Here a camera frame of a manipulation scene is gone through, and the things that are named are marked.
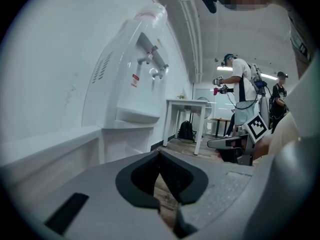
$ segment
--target floor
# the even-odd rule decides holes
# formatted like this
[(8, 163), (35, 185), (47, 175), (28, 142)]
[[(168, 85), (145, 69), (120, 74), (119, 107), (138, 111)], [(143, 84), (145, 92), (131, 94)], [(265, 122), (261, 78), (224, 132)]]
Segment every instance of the floor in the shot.
[[(214, 149), (207, 146), (207, 142), (209, 140), (214, 140), (214, 138), (208, 136), (202, 138), (198, 155), (194, 155), (196, 143), (185, 139), (179, 140), (177, 138), (174, 138), (168, 142), (167, 146), (160, 146), (158, 149), (167, 151), (169, 153), (180, 154), (182, 156), (192, 156), (195, 159), (208, 159), (216, 163), (224, 163), (224, 161), (215, 153)], [(259, 159), (253, 162), (253, 166), (256, 166), (258, 163)], [(159, 175), (155, 182), (153, 196), (160, 202), (161, 218), (163, 219), (165, 224), (172, 230), (176, 219), (178, 202), (170, 193), (161, 175)]]

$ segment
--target ceiling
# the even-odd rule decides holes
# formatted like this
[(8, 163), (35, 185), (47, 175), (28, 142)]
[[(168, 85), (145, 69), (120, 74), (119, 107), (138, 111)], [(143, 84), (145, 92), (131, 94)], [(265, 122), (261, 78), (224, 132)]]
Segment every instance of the ceiling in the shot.
[[(217, 12), (212, 14), (202, 0), (194, 0), (196, 13), (190, 0), (159, 1), (166, 5), (168, 19), (176, 33), (191, 81), (196, 82), (195, 72), (201, 73), (201, 70), (200, 64), (195, 64), (194, 61), (192, 38), (181, 3), (185, 3), (190, 12), (191, 18), (188, 20), (193, 21), (199, 61), (201, 54), (199, 46), (202, 47), (202, 77), (197, 77), (198, 81), (212, 82), (221, 75), (221, 71), (217, 71), (217, 66), (221, 65), (222, 59), (228, 53), (244, 59), (249, 64), (257, 64), (265, 74), (276, 76), (278, 71), (285, 72), (289, 75), (288, 88), (298, 81), (295, 57), (290, 43), (289, 20), (283, 8), (269, 5), (267, 8), (253, 11), (232, 11), (218, 2)], [(199, 19), (200, 35), (197, 32), (196, 16)], [(231, 72), (223, 72), (223, 75), (228, 77)]]

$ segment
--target water dispenser faucet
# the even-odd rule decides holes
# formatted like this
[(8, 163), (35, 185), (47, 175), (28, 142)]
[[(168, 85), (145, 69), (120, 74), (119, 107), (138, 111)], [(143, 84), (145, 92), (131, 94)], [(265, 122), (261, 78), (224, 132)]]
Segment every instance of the water dispenser faucet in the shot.
[(146, 53), (146, 56), (144, 58), (138, 58), (138, 63), (141, 65), (143, 62), (149, 64), (152, 61), (152, 58), (154, 56), (154, 51), (158, 50), (158, 47), (154, 45), (151, 48), (151, 51), (148, 51)]
[(169, 67), (169, 65), (165, 64), (162, 68), (160, 68), (160, 70), (157, 73), (152, 74), (152, 77), (156, 78), (157, 76), (159, 76), (159, 78), (162, 79), (164, 77), (168, 67)]

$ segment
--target black cap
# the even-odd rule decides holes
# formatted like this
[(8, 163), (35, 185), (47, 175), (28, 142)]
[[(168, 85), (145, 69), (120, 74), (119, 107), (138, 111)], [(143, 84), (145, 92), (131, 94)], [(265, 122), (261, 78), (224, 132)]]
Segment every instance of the black cap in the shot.
[(283, 72), (278, 72), (278, 74), (276, 75), (277, 77), (285, 77), (288, 78), (288, 75), (283, 73)]

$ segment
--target black backpack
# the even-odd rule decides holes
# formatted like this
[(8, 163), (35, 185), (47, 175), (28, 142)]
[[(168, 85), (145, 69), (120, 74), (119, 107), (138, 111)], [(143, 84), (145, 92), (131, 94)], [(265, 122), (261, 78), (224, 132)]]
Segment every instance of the black backpack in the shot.
[(185, 139), (185, 140), (194, 140), (194, 134), (192, 131), (192, 124), (189, 121), (184, 121), (181, 126), (178, 133), (179, 139)]

